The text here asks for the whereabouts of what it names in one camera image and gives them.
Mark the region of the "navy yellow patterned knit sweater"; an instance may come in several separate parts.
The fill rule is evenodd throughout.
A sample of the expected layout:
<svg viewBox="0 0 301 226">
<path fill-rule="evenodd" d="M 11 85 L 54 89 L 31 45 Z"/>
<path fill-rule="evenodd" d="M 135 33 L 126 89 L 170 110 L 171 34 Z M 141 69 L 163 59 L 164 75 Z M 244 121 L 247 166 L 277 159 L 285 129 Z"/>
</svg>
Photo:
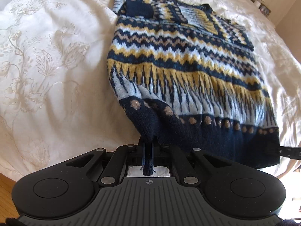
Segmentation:
<svg viewBox="0 0 301 226">
<path fill-rule="evenodd" d="M 261 169 L 279 164 L 279 128 L 245 28 L 208 4 L 114 0 L 110 84 L 140 134 L 143 174 L 156 146 L 200 148 Z"/>
</svg>

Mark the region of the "cream floral embroidered bedspread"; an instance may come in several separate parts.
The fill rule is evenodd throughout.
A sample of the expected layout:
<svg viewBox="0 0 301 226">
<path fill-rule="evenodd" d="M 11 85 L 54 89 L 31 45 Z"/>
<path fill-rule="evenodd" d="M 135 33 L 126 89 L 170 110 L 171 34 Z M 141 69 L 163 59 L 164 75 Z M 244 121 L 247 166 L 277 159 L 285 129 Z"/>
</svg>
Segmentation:
<svg viewBox="0 0 301 226">
<path fill-rule="evenodd" d="M 244 25 L 283 146 L 300 145 L 300 64 L 250 0 L 208 3 Z M 139 135 L 109 84 L 113 0 L 12 0 L 1 10 L 1 173 L 12 180 Z"/>
</svg>

